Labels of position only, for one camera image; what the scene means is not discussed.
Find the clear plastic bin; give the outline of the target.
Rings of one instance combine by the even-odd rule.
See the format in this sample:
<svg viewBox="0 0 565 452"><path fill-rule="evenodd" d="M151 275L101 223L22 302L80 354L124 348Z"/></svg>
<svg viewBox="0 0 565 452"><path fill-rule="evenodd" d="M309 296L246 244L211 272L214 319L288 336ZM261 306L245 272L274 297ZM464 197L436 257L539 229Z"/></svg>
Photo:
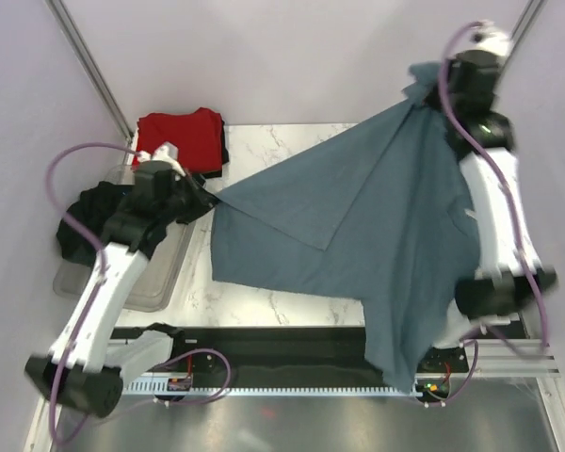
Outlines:
<svg viewBox="0 0 565 452"><path fill-rule="evenodd" d="M132 185L134 172L121 168L125 182L116 185ZM172 222L167 228L166 238L157 246L153 257L138 277L124 303L128 310L155 312L165 309L175 285L176 273L180 269L186 252L186 226Z"/></svg>

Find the blue-grey t-shirt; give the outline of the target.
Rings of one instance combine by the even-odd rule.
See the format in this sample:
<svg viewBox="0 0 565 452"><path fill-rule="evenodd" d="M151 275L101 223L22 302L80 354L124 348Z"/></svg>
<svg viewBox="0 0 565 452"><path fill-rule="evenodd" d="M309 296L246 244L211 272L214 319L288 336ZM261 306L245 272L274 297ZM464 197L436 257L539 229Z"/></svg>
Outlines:
<svg viewBox="0 0 565 452"><path fill-rule="evenodd" d="M413 65L402 102L221 190L211 233L215 281L358 300L364 356L404 392L480 258L444 116L425 102L438 71Z"/></svg>

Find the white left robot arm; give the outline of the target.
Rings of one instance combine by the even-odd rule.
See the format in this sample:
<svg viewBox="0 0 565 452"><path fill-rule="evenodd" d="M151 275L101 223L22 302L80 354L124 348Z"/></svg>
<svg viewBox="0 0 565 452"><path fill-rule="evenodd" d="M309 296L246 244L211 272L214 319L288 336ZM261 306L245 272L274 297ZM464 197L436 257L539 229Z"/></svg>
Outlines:
<svg viewBox="0 0 565 452"><path fill-rule="evenodd" d="M132 343L108 347L122 308L172 222L208 212L214 197L172 159L141 163L132 190L107 220L103 249L65 329L44 355L28 358L24 372L50 402L105 418L124 387L162 364L185 365L178 330L152 324Z"/></svg>

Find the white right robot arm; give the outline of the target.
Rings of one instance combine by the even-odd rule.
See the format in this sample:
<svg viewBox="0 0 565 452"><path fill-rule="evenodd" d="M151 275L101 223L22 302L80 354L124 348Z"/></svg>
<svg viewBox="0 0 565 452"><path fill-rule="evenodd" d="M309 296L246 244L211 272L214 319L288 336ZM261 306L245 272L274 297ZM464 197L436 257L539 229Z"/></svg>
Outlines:
<svg viewBox="0 0 565 452"><path fill-rule="evenodd" d="M446 348L493 320L520 313L557 284L555 270L542 265L526 227L511 123L492 109L504 60L481 49L460 52L445 62L427 97L428 105L445 115L445 140L473 203L480 258L475 276L455 287L442 337L412 347L414 363L423 370L436 369Z"/></svg>

